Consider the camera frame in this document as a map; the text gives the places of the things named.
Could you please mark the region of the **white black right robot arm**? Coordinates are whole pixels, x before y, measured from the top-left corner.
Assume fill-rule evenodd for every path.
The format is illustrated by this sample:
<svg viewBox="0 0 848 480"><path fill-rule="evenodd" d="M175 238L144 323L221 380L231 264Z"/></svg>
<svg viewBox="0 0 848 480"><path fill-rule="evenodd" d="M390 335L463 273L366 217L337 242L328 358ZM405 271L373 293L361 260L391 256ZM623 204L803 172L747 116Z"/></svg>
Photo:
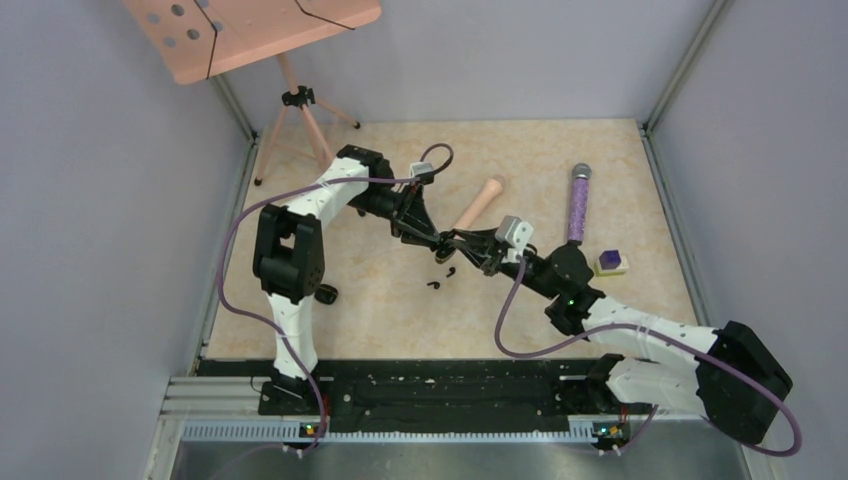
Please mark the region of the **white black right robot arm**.
<svg viewBox="0 0 848 480"><path fill-rule="evenodd" d="M778 416L799 451L802 433L785 400L793 382L748 326L730 321L722 328L688 325L640 311L591 286L594 276L576 240L540 257L528 243L531 228L521 222L499 229L453 229L442 236L442 251L460 252L487 276L512 279L495 326L495 345L515 359L538 358L584 340L626 350L607 354L589 374L586 397L600 412L620 404L643 403L698 415L723 434L760 453ZM564 335L558 344L532 352L508 348L502 331L514 297L525 287L551 303L545 313Z"/></svg>

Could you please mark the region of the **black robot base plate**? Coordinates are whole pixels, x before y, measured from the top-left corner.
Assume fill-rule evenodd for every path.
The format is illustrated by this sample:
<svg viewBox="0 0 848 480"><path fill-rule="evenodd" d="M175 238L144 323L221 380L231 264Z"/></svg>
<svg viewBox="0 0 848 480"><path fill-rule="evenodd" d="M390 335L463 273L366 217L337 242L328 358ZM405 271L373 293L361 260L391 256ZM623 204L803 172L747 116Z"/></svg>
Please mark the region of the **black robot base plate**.
<svg viewBox="0 0 848 480"><path fill-rule="evenodd" d="M258 412L328 417L332 433L560 433L579 415L622 420L591 360L321 360L306 381L262 385Z"/></svg>

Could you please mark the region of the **black glossy earbud charging case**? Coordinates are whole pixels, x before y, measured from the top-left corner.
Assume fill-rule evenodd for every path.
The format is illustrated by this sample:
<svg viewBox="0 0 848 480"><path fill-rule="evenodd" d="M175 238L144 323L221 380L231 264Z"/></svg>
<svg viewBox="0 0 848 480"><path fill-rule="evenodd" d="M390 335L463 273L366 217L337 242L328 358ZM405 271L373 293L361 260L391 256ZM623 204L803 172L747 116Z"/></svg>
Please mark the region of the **black glossy earbud charging case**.
<svg viewBox="0 0 848 480"><path fill-rule="evenodd" d="M445 264L451 259L457 250L457 232L454 229L444 231L440 234L434 259L437 264Z"/></svg>

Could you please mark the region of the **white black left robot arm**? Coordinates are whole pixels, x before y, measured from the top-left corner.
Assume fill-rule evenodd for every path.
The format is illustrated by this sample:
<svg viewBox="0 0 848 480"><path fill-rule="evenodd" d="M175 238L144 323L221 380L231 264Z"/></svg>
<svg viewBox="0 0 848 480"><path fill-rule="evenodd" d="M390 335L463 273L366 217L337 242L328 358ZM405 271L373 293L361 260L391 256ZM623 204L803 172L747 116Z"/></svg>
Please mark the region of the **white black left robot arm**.
<svg viewBox="0 0 848 480"><path fill-rule="evenodd" d="M321 397L320 386L308 377L317 365L312 307L325 272L325 228L351 207L387 220L402 243L436 250L441 234L427 213L423 189L438 172L421 160L411 164L403 181L381 153L347 145L309 190L261 209L252 271L279 329L271 378L295 412L314 410Z"/></svg>

